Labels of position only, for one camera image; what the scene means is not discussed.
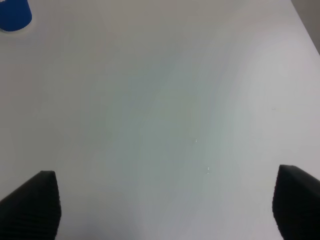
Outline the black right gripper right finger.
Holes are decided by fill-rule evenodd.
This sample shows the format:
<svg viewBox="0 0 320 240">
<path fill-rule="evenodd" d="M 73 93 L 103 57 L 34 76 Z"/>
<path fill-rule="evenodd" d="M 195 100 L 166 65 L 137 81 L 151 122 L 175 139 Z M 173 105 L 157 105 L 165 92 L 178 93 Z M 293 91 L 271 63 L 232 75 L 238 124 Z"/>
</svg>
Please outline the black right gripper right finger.
<svg viewBox="0 0 320 240">
<path fill-rule="evenodd" d="M 294 165 L 280 165 L 272 213 L 284 240 L 318 240 L 320 181 Z"/>
</svg>

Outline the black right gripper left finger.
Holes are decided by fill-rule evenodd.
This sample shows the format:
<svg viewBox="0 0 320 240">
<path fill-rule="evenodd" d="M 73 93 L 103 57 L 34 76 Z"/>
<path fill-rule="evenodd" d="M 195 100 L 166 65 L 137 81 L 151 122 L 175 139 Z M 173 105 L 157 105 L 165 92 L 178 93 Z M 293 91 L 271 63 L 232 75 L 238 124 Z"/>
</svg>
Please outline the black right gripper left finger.
<svg viewBox="0 0 320 240">
<path fill-rule="evenodd" d="M 56 173 L 42 170 L 0 201 L 0 238 L 54 240 L 61 216 Z"/>
</svg>

